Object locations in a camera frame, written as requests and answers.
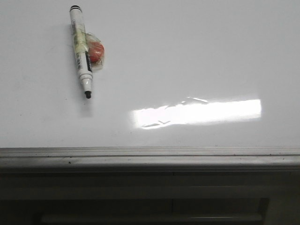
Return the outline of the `red magnet taped to marker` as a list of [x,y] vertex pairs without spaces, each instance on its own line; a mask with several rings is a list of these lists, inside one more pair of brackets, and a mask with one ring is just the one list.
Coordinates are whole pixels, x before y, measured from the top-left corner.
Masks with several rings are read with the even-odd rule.
[[103,68],[105,60],[105,48],[100,39],[91,33],[86,33],[86,42],[88,46],[89,57],[92,71],[99,71]]

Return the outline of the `white dry-erase marker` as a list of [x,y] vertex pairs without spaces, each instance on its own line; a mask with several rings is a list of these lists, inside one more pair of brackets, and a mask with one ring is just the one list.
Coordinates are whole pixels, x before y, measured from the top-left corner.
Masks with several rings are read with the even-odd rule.
[[86,98],[90,99],[92,95],[93,72],[89,56],[89,47],[86,40],[82,9],[78,5],[73,5],[69,13],[78,77]]

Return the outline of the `whiteboard with aluminium frame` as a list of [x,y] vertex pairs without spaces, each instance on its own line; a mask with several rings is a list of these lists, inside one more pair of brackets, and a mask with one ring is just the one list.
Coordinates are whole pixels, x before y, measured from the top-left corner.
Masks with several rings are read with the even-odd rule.
[[[73,5],[105,48],[90,99]],[[299,168],[299,1],[1,1],[1,172]]]

